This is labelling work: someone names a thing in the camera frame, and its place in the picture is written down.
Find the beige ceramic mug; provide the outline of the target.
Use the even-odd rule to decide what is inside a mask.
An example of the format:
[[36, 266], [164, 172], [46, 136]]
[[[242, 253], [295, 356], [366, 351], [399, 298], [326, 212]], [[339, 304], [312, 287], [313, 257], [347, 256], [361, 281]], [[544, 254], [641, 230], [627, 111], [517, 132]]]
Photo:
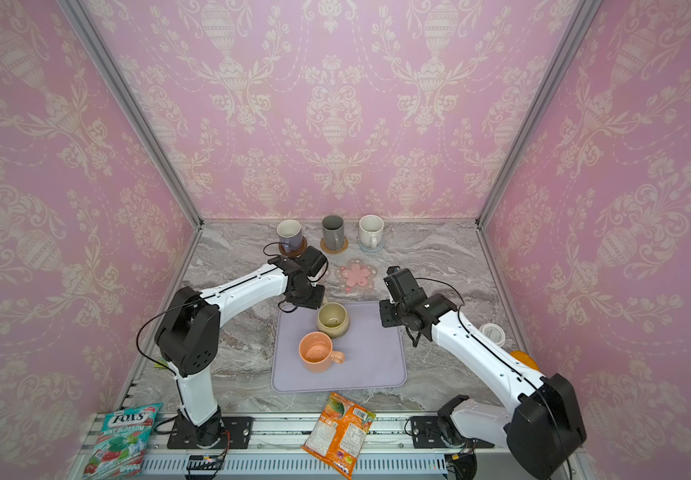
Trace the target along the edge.
[[351, 316], [342, 304], [328, 302], [318, 310], [316, 327], [331, 339], [341, 338], [351, 328]]

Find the brown wooden coaster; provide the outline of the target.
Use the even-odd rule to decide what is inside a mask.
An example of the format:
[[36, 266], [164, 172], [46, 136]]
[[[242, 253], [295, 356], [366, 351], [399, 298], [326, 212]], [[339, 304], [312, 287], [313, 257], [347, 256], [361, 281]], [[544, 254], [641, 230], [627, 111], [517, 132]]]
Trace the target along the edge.
[[302, 236], [301, 244], [300, 244], [299, 248], [292, 250], [292, 251], [286, 251], [284, 249], [283, 244], [281, 244], [281, 243], [278, 244], [279, 253], [281, 255], [287, 257], [287, 258], [295, 258], [295, 257], [301, 256], [301, 254], [303, 254], [303, 252], [305, 252], [305, 250], [307, 250], [307, 248], [308, 248], [308, 242], [307, 242], [307, 239], [305, 236]]

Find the pink flower coaster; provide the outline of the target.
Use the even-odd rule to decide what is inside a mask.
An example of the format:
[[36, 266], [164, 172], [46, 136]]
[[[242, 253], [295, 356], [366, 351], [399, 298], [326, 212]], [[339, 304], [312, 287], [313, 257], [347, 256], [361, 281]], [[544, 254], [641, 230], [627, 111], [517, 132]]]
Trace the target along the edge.
[[375, 290], [377, 268], [361, 259], [353, 259], [335, 270], [339, 285], [345, 292], [369, 292]]

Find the orange pink mug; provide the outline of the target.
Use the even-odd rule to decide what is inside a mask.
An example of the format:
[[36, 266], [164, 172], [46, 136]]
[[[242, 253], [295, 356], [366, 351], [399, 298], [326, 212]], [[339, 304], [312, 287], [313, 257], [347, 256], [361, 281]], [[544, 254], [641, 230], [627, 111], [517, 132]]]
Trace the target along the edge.
[[344, 362], [344, 354], [336, 351], [332, 339], [322, 332], [306, 334], [300, 340], [298, 354], [305, 368], [312, 373], [323, 373], [333, 364]]

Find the small lavender white cup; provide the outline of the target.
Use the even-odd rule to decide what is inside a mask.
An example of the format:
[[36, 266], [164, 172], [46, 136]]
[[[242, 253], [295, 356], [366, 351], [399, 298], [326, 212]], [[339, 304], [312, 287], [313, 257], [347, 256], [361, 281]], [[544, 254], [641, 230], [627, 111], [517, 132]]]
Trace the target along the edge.
[[303, 244], [301, 224], [297, 220], [281, 221], [276, 228], [279, 248], [285, 254], [299, 250]]

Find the woven rattan coaster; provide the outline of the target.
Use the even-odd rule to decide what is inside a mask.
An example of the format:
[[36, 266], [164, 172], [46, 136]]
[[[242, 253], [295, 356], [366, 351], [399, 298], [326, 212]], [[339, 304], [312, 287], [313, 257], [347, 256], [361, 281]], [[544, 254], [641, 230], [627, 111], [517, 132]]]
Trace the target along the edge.
[[347, 250], [347, 248], [349, 248], [349, 240], [345, 239], [343, 241], [343, 246], [341, 246], [341, 248], [339, 248], [337, 250], [333, 250], [333, 249], [330, 249], [327, 247], [325, 239], [322, 238], [319, 242], [319, 247], [324, 253], [329, 254], [329, 255], [341, 254], [341, 253], [345, 252], [345, 250]]

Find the grey mug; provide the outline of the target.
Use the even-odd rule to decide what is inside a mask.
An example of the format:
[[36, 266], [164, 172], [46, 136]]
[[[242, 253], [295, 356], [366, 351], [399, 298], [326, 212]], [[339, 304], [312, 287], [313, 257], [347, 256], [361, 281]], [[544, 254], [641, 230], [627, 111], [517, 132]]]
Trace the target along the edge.
[[322, 238], [325, 239], [328, 248], [337, 250], [343, 246], [343, 241], [347, 238], [344, 236], [344, 220], [338, 215], [329, 215], [323, 218], [322, 222]]

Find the white mug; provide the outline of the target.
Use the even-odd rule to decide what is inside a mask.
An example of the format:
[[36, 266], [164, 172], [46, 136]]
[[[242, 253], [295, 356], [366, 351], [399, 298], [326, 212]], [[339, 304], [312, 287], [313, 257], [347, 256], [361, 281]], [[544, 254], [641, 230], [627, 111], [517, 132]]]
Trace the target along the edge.
[[383, 218], [369, 214], [359, 219], [359, 240], [363, 244], [371, 247], [377, 246], [379, 242], [383, 241], [383, 231], [385, 231]]

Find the blue woven coaster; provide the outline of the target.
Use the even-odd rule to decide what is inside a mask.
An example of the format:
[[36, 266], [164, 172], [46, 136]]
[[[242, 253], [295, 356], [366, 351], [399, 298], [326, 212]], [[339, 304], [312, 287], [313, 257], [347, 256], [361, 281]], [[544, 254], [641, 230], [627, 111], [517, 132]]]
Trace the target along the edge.
[[377, 244], [377, 246], [375, 246], [375, 247], [365, 245], [365, 244], [363, 244], [363, 242], [361, 242], [361, 240], [359, 240], [359, 249], [363, 252], [367, 252], [370, 254], [371, 253], [377, 253], [377, 252], [383, 250], [383, 248], [385, 248], [385, 240], [384, 239], [383, 239], [383, 241], [379, 242], [379, 244]]

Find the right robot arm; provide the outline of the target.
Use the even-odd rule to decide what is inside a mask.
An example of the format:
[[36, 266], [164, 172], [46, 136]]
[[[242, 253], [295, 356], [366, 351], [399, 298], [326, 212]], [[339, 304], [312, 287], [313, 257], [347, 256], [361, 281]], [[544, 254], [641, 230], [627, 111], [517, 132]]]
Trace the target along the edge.
[[495, 394], [499, 406], [459, 395], [437, 410], [435, 432], [451, 447], [475, 440], [507, 448], [535, 479], [569, 467], [587, 440], [573, 384], [561, 374], [546, 376], [517, 360], [481, 333], [461, 306], [441, 293], [427, 295], [411, 270], [391, 266], [389, 297], [379, 303], [381, 324], [401, 327], [414, 344], [425, 338], [453, 354]]

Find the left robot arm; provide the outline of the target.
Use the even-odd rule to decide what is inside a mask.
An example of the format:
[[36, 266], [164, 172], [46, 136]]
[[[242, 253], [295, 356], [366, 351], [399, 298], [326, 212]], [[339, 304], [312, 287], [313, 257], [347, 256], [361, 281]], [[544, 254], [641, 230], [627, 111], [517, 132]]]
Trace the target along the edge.
[[217, 287], [179, 289], [162, 314], [154, 342], [173, 373], [180, 405], [175, 428], [199, 448], [219, 446], [227, 436], [212, 388], [210, 366], [218, 352], [221, 327], [265, 300], [317, 310], [325, 287], [319, 277], [328, 267], [325, 255], [307, 247], [296, 257], [278, 254], [265, 264]]

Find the white lidded paper cup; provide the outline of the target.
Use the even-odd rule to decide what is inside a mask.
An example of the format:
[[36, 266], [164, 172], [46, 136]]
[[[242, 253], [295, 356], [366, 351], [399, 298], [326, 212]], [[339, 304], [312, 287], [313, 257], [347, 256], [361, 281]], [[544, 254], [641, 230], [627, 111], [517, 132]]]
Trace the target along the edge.
[[485, 323], [479, 328], [479, 331], [499, 347], [505, 346], [505, 342], [507, 342], [505, 330], [495, 323]]

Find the yellow lidded cup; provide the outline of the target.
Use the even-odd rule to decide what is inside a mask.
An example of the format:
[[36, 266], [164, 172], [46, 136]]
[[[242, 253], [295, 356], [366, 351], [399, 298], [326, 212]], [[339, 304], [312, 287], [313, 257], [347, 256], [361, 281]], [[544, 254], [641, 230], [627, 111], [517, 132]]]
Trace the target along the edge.
[[523, 351], [515, 350], [511, 352], [511, 356], [515, 358], [518, 362], [521, 362], [523, 365], [533, 369], [533, 370], [539, 370], [539, 366], [537, 365], [537, 362], [529, 356], [529, 354], [526, 354]]

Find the lavender silicone tray mat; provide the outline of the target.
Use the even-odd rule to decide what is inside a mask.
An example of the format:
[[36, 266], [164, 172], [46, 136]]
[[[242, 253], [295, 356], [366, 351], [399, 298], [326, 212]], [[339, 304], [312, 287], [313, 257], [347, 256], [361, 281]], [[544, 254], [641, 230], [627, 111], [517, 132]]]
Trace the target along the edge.
[[271, 386], [279, 393], [395, 388], [407, 380], [401, 332], [384, 328], [376, 301], [344, 304], [351, 327], [333, 341], [344, 362], [325, 372], [305, 368], [298, 354], [303, 337], [315, 330], [317, 313], [301, 309], [278, 316]]

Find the orange snack bag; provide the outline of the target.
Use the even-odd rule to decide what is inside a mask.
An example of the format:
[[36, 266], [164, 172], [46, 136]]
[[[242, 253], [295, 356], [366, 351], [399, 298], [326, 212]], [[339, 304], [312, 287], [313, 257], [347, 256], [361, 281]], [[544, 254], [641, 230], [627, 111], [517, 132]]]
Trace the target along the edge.
[[371, 410], [331, 392], [301, 448], [345, 479], [351, 479], [375, 419], [377, 416]]

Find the red green Fox's candy bag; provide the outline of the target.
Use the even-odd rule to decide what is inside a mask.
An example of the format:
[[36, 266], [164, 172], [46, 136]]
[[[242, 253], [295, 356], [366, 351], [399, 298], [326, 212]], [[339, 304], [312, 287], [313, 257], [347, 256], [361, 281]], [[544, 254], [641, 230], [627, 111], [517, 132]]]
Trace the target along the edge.
[[83, 479], [137, 476], [162, 403], [113, 412], [105, 417]]

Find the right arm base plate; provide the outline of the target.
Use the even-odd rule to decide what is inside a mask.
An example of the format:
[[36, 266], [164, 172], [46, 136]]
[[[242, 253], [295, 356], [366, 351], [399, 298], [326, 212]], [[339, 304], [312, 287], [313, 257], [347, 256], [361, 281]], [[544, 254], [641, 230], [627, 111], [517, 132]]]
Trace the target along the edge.
[[415, 449], [491, 449], [493, 444], [477, 438], [465, 439], [451, 423], [439, 416], [413, 416], [409, 418], [409, 435]]

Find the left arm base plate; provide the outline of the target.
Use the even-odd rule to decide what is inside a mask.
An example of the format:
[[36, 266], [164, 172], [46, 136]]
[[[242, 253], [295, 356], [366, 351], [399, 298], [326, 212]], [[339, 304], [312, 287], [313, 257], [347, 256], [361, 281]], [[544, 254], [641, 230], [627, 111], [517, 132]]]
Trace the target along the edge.
[[[250, 416], [227, 416], [222, 418], [222, 432], [215, 442], [209, 446], [210, 449], [225, 449], [226, 442], [229, 440], [230, 450], [245, 450], [248, 448], [253, 426], [253, 417]], [[177, 416], [174, 420], [173, 428], [167, 439], [167, 448], [170, 450], [185, 449], [206, 449], [196, 440], [196, 435], [189, 430], [188, 422]]]

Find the aluminium front rail frame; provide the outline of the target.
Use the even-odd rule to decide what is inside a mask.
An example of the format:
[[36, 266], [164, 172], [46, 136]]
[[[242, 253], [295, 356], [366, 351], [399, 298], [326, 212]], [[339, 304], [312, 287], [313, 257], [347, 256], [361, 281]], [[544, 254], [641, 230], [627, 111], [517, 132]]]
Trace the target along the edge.
[[[223, 470], [235, 452], [268, 443], [301, 448], [345, 478], [359, 468], [363, 446], [383, 431], [397, 433], [399, 422], [335, 395], [319, 416], [267, 418], [224, 416], [215, 411], [201, 425], [183, 412], [168, 418], [167, 447], [180, 451], [179, 472]], [[139, 474], [159, 438], [158, 407], [120, 410], [105, 416], [99, 434], [83, 463], [85, 479], [131, 477]], [[539, 400], [525, 398], [517, 408], [479, 404], [465, 396], [439, 409], [433, 416], [411, 416], [407, 431], [413, 449], [450, 449], [463, 457], [485, 442], [507, 448], [519, 465], [535, 479], [547, 479], [585, 442], [585, 428], [577, 412], [561, 413]]]

